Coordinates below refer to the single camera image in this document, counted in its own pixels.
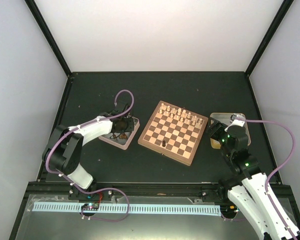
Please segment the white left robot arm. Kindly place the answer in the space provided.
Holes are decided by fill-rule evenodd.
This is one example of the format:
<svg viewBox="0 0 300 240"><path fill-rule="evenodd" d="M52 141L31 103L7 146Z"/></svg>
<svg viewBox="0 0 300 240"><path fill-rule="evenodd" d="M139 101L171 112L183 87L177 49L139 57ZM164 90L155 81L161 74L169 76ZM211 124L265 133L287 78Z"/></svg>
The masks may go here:
<svg viewBox="0 0 300 240"><path fill-rule="evenodd" d="M133 132L135 123L129 116L131 108L127 103L116 103L113 110L89 122L71 127L58 125L42 154L42 160L47 164L46 170L66 177L80 187L79 193L85 199L93 199L98 188L92 184L93 176L80 164L82 148L101 136Z"/></svg>

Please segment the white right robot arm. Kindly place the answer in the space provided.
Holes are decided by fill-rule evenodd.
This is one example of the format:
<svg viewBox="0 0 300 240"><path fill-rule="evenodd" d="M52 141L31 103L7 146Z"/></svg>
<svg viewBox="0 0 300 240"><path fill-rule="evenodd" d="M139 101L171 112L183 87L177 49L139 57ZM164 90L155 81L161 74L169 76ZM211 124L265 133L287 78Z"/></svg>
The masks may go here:
<svg viewBox="0 0 300 240"><path fill-rule="evenodd" d="M239 208L261 240L300 240L300 229L285 212L270 186L271 175L261 171L249 152L249 137L241 114L232 114L230 124L210 117L207 133L220 143L221 155L234 176L220 180L218 198Z"/></svg>

